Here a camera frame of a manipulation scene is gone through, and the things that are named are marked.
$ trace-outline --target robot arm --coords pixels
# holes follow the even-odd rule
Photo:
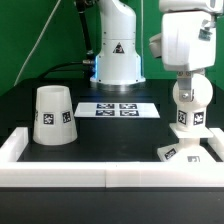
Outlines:
[[[170,127],[180,140],[159,148],[158,155],[162,161],[214,162],[199,144],[200,138],[212,137],[205,127],[212,86],[204,68],[215,63],[216,17],[223,12],[223,1],[160,0],[159,6],[164,13],[162,32],[150,39],[150,49],[162,57],[165,70],[177,72],[176,123]]]
[[[216,50],[216,17],[223,11],[220,0],[160,0],[164,12],[162,33],[150,39],[155,57],[165,70],[178,72],[180,100],[193,100],[192,76],[213,66]]]
[[[141,58],[135,50],[135,12],[119,0],[76,0],[80,17],[95,3],[100,9],[102,43],[95,59],[91,86],[111,91],[136,88],[144,83],[145,78],[141,75]],[[87,52],[91,52],[89,42],[86,41]]]

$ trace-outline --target white cup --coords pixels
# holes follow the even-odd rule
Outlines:
[[[77,138],[69,88],[37,89],[33,140],[42,145],[63,145]]]

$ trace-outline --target black table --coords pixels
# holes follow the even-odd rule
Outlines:
[[[65,146],[41,147],[32,141],[36,89],[70,88],[79,102],[155,103],[160,119],[76,119],[78,139]],[[173,80],[148,80],[128,93],[91,89],[85,80],[24,80],[0,97],[0,143],[16,127],[28,127],[30,143],[18,162],[159,161],[156,149],[178,142],[169,129],[176,118]],[[224,127],[224,92],[213,85],[207,127]],[[202,139],[210,154],[217,155]],[[222,188],[1,188],[0,223],[223,223]]]

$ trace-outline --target cable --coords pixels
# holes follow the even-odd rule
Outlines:
[[[55,65],[55,66],[49,68],[44,73],[42,73],[41,75],[39,75],[38,78],[43,79],[50,72],[60,72],[60,71],[62,71],[62,70],[57,70],[58,68],[68,67],[68,66],[71,66],[71,65],[82,65],[82,64],[83,64],[83,62],[69,62],[69,63],[63,63],[63,64]]]
[[[42,30],[41,33],[40,33],[40,36],[38,37],[38,39],[37,39],[35,45],[33,46],[33,49],[31,50],[31,52],[30,52],[29,55],[27,56],[25,62],[23,63],[23,65],[22,65],[22,67],[21,67],[21,69],[20,69],[19,74],[17,75],[16,81],[15,81],[15,83],[14,83],[14,86],[16,86],[16,85],[18,84],[18,82],[19,82],[19,80],[20,80],[20,78],[21,78],[21,76],[22,76],[22,73],[23,73],[23,71],[24,71],[26,65],[28,64],[30,58],[32,57],[33,53],[35,52],[36,48],[38,47],[38,44],[40,43],[40,41],[41,41],[41,39],[42,39],[42,37],[43,37],[43,35],[44,35],[44,33],[45,33],[45,31],[46,31],[46,29],[47,29],[49,23],[51,22],[51,19],[52,19],[52,17],[54,16],[56,10],[58,9],[58,6],[60,5],[60,3],[61,3],[61,0],[58,0],[57,3],[56,3],[56,5],[55,5],[55,7],[53,8],[53,10],[52,10],[52,12],[51,12],[51,14],[50,14],[50,16],[49,16],[49,18],[48,18],[46,24],[44,25],[43,30]]]

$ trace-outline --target marker sticker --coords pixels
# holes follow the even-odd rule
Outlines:
[[[116,48],[113,51],[114,54],[124,54],[124,49],[121,46],[121,43],[119,42],[116,46]]]

